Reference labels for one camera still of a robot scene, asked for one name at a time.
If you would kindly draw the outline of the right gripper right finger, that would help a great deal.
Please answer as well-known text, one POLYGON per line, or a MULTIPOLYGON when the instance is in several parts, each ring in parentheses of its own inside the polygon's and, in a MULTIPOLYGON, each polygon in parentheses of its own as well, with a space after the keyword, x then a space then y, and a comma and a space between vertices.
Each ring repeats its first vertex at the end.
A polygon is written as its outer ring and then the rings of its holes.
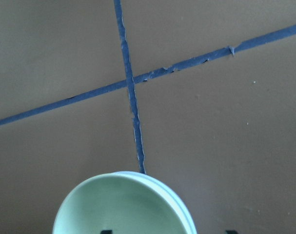
POLYGON ((226 230, 225 233, 226 234, 237 234, 237 231, 235 231, 235 230, 226 230))

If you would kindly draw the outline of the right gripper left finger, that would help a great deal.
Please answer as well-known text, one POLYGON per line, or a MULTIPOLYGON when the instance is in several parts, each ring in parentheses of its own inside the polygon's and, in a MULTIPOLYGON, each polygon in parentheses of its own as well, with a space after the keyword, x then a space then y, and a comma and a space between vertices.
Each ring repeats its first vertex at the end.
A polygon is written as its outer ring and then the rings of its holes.
POLYGON ((102 230, 100 234, 112 234, 112 230, 102 230))

